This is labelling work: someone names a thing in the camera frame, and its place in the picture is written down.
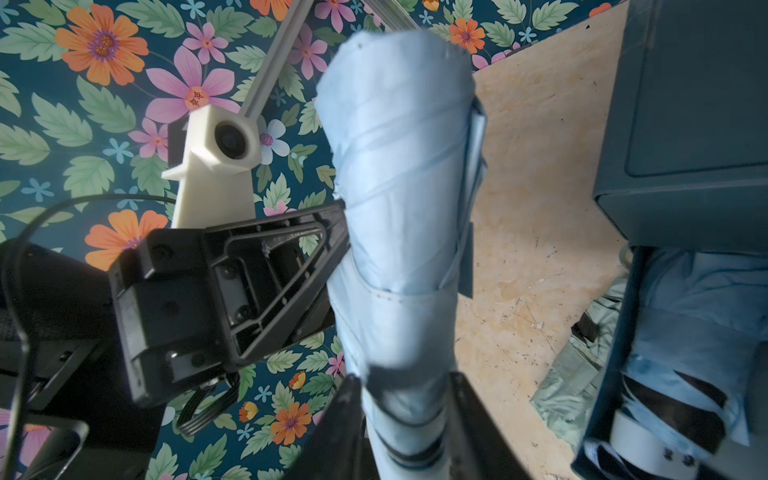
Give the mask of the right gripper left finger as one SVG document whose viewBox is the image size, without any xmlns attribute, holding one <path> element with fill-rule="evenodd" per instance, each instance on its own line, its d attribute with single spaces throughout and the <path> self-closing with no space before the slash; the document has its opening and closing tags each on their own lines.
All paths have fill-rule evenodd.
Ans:
<svg viewBox="0 0 768 480">
<path fill-rule="evenodd" d="M 285 480 L 363 478 L 361 382 L 347 377 Z"/>
</svg>

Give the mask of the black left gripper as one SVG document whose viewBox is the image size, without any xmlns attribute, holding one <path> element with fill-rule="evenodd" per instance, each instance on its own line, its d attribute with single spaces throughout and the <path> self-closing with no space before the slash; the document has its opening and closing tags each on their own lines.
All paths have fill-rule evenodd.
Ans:
<svg viewBox="0 0 768 480">
<path fill-rule="evenodd" d="M 155 406 L 333 325 L 327 281 L 349 247 L 344 203 L 163 229 L 109 271 L 131 394 Z"/>
</svg>

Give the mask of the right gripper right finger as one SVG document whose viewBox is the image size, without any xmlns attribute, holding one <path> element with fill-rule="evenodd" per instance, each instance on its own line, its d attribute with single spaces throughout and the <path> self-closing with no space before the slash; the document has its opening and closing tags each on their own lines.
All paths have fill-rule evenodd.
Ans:
<svg viewBox="0 0 768 480">
<path fill-rule="evenodd" d="M 469 380 L 462 373 L 452 372 L 449 381 L 451 479 L 530 479 Z"/>
</svg>

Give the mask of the mint green umbrella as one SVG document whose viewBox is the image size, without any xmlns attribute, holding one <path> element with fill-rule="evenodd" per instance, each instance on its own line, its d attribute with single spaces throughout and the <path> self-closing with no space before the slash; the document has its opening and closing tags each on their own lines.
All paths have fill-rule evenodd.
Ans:
<svg viewBox="0 0 768 480">
<path fill-rule="evenodd" d="M 627 279 L 619 277 L 591 301 L 530 400 L 547 428 L 573 449 L 584 436 L 602 381 L 626 286 Z"/>
</svg>

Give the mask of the light blue umbrella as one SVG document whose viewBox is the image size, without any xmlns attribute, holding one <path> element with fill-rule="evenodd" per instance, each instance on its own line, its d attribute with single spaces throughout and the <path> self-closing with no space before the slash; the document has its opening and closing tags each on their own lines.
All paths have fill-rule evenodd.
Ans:
<svg viewBox="0 0 768 480">
<path fill-rule="evenodd" d="M 636 251 L 593 411 L 585 479 L 767 475 L 767 259 Z"/>
<path fill-rule="evenodd" d="M 445 479 L 460 263 L 483 180 L 468 53 L 425 30 L 360 32 L 314 101 L 349 252 L 328 282 L 384 479 Z"/>
</svg>

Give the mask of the teal drawer cabinet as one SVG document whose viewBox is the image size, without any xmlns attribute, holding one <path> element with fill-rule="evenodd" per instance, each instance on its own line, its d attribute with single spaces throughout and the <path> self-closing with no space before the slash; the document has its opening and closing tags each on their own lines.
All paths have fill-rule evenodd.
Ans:
<svg viewBox="0 0 768 480">
<path fill-rule="evenodd" d="M 593 197 L 640 248 L 767 259 L 767 5 L 629 5 Z"/>
</svg>

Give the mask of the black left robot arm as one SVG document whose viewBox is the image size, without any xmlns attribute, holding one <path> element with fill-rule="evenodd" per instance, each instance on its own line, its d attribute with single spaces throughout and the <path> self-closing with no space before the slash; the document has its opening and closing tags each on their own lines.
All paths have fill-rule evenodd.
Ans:
<svg viewBox="0 0 768 480">
<path fill-rule="evenodd" d="M 202 229 L 159 229 L 107 271 L 1 247 L 5 479 L 141 479 L 167 404 L 191 436 L 236 403 L 249 365 L 332 325 L 344 204 Z"/>
</svg>

